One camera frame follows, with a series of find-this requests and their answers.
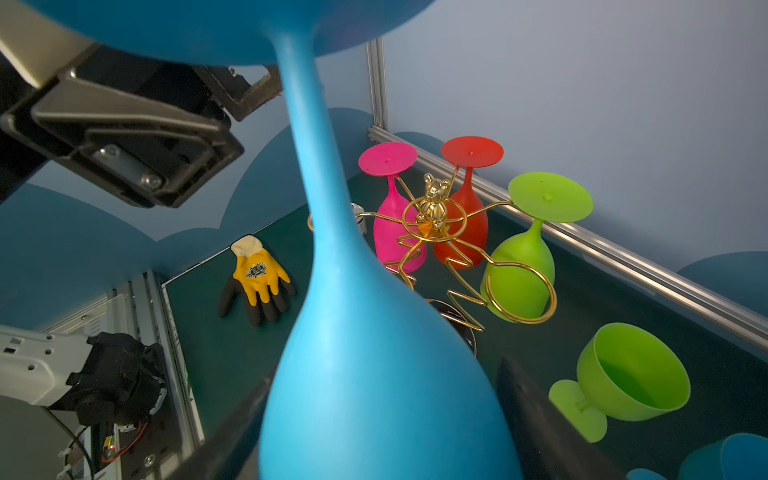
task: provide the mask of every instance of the green goblet lying on side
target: green goblet lying on side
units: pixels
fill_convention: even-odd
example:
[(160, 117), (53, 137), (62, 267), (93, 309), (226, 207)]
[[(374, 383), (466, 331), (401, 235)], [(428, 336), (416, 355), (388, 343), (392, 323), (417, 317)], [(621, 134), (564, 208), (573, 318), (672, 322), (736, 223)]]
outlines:
[[(583, 220), (594, 208), (592, 197), (581, 185), (556, 174), (531, 172), (512, 179), (509, 197), (517, 208), (534, 218), (527, 232), (514, 235), (496, 247), (491, 257), (500, 262), (523, 262), (542, 272), (554, 283), (554, 260), (549, 247), (541, 238), (545, 221), (571, 223)], [(488, 265), (480, 286), (480, 294), (488, 301), (488, 308), (507, 321), (488, 297), (485, 278), (490, 277), (491, 289), (498, 303), (508, 312), (529, 323), (540, 323), (549, 300), (547, 286), (533, 272), (522, 268), (504, 268)]]
[(627, 323), (603, 325), (578, 357), (578, 382), (559, 380), (549, 399), (587, 441), (605, 437), (606, 415), (640, 422), (682, 408), (685, 367), (661, 340)]

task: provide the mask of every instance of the blue cup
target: blue cup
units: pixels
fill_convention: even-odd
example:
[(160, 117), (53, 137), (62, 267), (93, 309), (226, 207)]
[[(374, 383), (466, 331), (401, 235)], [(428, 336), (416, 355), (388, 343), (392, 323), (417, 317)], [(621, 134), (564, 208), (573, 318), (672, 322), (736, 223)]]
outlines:
[(768, 439), (737, 433), (696, 450), (680, 466), (678, 480), (768, 478)]
[(636, 468), (627, 473), (627, 480), (667, 480), (656, 472), (645, 468)]

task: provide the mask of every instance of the yellow and black glove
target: yellow and black glove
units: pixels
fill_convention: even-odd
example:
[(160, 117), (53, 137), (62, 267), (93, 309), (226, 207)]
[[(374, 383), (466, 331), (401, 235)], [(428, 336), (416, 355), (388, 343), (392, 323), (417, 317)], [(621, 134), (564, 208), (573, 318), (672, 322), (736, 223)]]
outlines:
[(226, 316), (237, 294), (244, 293), (243, 303), (251, 325), (259, 326), (262, 316), (270, 322), (277, 321), (280, 313), (288, 310), (281, 293), (296, 295), (288, 274), (253, 235), (233, 243), (231, 250), (237, 255), (237, 268), (221, 293), (219, 316)]

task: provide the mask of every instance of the bolt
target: bolt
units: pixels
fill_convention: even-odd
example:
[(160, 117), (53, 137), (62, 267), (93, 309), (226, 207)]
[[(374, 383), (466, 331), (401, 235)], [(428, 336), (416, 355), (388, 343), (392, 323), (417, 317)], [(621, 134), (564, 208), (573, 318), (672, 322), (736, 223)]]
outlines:
[(99, 150), (98, 153), (105, 160), (114, 160), (120, 155), (120, 147), (114, 144), (104, 145), (104, 147)]
[(139, 181), (141, 186), (149, 191), (157, 190), (163, 184), (163, 179), (156, 174), (144, 174)]

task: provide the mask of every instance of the green table surface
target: green table surface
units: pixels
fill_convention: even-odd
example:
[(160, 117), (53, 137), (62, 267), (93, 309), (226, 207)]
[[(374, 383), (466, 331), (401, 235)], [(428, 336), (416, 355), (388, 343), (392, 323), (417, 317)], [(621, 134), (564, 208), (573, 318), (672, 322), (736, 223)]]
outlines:
[[(402, 175), (415, 193), (422, 174)], [(354, 202), (376, 211), (386, 196), (386, 179), (360, 174), (349, 182)], [(243, 395), (280, 359), (304, 300), (312, 267), (312, 234), (306, 206), (293, 211), (257, 236), (286, 269), (298, 289), (290, 310), (277, 323), (255, 328), (238, 299), (228, 316), (217, 316), (219, 295), (235, 267), (229, 250), (167, 284), (200, 420), (207, 435), (229, 415)], [(491, 212), (487, 250), (523, 231), (516, 222)], [(373, 245), (372, 220), (367, 220)], [(478, 361), (495, 378), (502, 355), (513, 357), (547, 392), (559, 379), (576, 379), (576, 361), (600, 326), (637, 325), (662, 339), (685, 365), (691, 397), (681, 410), (645, 422), (608, 420), (598, 443), (619, 468), (650, 468), (677, 477), (693, 450), (736, 432), (768, 436), (768, 365), (719, 336), (629, 287), (620, 280), (550, 243), (557, 267), (556, 314), (537, 326), (512, 324), (486, 308), (468, 309), (486, 326), (477, 334)], [(479, 287), (484, 266), (465, 271)], [(415, 272), (416, 290), (425, 298), (446, 301), (448, 288), (461, 286), (432, 252)]]

